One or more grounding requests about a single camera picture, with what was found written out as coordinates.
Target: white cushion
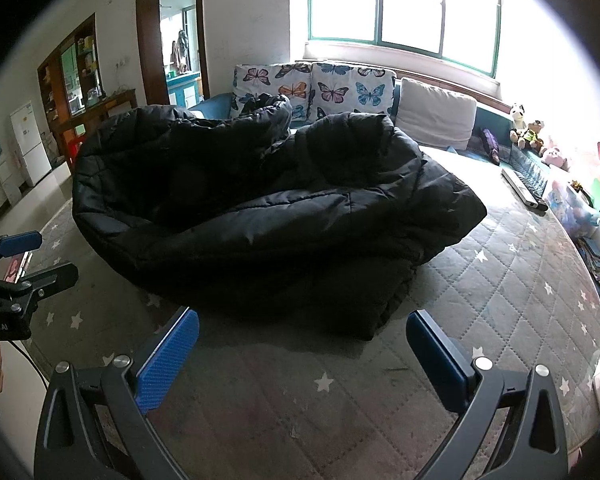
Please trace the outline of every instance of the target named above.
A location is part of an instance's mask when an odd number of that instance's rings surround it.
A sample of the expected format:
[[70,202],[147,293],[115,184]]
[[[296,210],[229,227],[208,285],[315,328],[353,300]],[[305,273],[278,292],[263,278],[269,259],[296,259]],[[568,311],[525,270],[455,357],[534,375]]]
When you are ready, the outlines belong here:
[[309,112],[311,63],[236,65],[232,118],[240,115],[245,102],[266,93],[286,95],[293,107],[293,121],[305,121]]
[[314,63],[309,122],[341,112],[391,115],[395,72],[347,64]]
[[403,77],[395,125],[416,142],[465,150],[476,104],[471,96]]

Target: gray quilted tablecloth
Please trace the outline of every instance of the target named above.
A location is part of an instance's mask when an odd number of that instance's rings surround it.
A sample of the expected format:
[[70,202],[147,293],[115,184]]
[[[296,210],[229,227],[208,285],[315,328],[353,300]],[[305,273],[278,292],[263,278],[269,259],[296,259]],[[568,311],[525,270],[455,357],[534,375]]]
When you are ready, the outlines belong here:
[[[570,449],[594,433],[600,300],[575,248],[551,213],[518,201],[495,166],[427,151],[475,190],[487,218],[419,269],[403,306],[366,344],[201,315],[194,351],[150,414],[190,478],[413,478],[454,421],[405,340],[417,308],[474,357],[512,370],[547,365]],[[78,285],[41,302],[32,320],[30,351],[47,371],[63,359],[108,364],[176,309],[110,270],[70,206],[44,229],[30,266],[65,258],[80,270]],[[499,413],[468,478],[484,468],[503,420]]]

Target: butterfly print cushion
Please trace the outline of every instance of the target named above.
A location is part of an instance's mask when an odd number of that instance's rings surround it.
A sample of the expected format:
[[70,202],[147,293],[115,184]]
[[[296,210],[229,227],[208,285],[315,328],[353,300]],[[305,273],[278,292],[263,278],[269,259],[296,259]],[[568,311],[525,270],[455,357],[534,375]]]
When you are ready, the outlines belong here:
[[386,113],[394,104],[395,72],[316,62],[312,68],[309,122],[341,112]]
[[310,63],[236,65],[231,117],[238,117],[249,99],[266,93],[286,95],[293,108],[292,120],[306,121],[310,89]]

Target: refrigerator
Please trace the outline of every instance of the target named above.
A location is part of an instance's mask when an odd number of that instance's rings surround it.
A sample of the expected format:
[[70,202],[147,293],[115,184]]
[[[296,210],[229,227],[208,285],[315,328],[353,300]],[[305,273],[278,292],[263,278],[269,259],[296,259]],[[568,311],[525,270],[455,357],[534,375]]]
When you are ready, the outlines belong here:
[[23,176],[27,184],[33,187],[51,171],[51,164],[40,138],[31,101],[11,114],[11,124],[22,163]]

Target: black cable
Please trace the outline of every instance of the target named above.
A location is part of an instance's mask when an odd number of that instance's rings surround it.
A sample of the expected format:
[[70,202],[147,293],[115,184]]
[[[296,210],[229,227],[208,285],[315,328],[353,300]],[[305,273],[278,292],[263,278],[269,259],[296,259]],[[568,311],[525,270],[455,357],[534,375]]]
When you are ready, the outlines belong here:
[[9,341],[10,345],[13,346],[18,352],[20,352],[22,355],[24,355],[25,359],[27,361],[29,361],[29,363],[31,364],[31,366],[33,366],[34,370],[38,373],[38,375],[40,376],[40,379],[42,380],[42,384],[45,385],[45,390],[48,390],[48,386],[46,386],[46,379],[44,377],[44,375],[42,374],[42,372],[40,371],[40,368],[38,368],[35,364],[35,362],[33,362],[31,360],[31,357],[29,357],[27,355],[26,352],[23,352],[21,348],[19,348],[18,345],[16,345],[16,343],[14,343],[13,341]]

